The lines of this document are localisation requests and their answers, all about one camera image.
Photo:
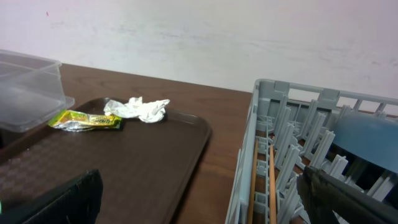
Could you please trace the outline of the white napkin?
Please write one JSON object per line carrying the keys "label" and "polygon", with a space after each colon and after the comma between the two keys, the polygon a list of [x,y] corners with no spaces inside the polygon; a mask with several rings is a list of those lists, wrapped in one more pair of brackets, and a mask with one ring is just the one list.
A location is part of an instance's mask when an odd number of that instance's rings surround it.
{"label": "white napkin", "polygon": [[121,118],[130,119],[137,118],[144,123],[156,123],[161,121],[165,116],[165,107],[170,100],[157,100],[144,103],[142,97],[132,97],[125,104],[116,100],[109,100],[104,106],[104,114],[116,115]]}

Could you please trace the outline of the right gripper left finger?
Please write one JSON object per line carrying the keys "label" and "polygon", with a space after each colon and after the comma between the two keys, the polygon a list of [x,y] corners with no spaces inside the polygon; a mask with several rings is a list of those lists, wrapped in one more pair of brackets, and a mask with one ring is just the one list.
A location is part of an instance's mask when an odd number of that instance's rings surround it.
{"label": "right gripper left finger", "polygon": [[1,223],[95,223],[102,195],[99,170],[87,170],[33,200],[2,212]]}

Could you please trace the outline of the wooden chopstick long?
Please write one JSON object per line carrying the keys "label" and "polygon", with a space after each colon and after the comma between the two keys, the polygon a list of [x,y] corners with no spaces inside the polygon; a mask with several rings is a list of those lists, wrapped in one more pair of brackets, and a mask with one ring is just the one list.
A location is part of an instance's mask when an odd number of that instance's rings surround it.
{"label": "wooden chopstick long", "polygon": [[274,168],[274,146],[269,148],[269,220],[270,224],[277,224],[277,208],[275,193],[275,168]]}

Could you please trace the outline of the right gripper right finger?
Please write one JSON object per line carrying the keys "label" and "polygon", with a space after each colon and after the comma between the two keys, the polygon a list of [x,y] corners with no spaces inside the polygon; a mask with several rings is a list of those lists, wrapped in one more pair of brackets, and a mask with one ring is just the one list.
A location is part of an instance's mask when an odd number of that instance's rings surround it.
{"label": "right gripper right finger", "polygon": [[297,190],[311,224],[397,224],[397,210],[356,190],[322,170],[307,166],[297,178]]}

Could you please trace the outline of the wooden chopstick short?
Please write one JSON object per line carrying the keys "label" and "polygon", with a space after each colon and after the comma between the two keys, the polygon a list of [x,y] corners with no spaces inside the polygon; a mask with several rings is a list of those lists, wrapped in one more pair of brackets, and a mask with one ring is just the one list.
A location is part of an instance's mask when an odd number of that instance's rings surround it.
{"label": "wooden chopstick short", "polygon": [[256,185],[256,172],[257,172],[257,156],[258,156],[258,140],[255,141],[254,155],[252,162],[252,172],[251,172],[251,184],[250,184],[250,194],[249,194],[249,206],[247,215],[247,224],[252,224],[253,212],[254,212],[254,196],[255,196],[255,185]]}

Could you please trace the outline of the green yellow snack wrapper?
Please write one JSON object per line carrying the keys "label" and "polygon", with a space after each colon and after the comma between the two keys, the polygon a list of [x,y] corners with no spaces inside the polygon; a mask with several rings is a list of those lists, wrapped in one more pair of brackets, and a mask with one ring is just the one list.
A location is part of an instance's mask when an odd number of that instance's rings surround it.
{"label": "green yellow snack wrapper", "polygon": [[80,132],[93,129],[119,129],[123,119],[115,115],[86,114],[73,110],[61,110],[47,124],[55,129]]}

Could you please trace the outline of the dark blue plate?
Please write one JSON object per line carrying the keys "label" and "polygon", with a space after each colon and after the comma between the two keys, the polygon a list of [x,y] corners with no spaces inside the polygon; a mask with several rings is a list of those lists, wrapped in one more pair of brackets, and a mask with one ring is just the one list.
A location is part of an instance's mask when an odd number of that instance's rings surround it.
{"label": "dark blue plate", "polygon": [[386,170],[397,172],[397,123],[370,114],[350,113],[331,129],[338,147]]}

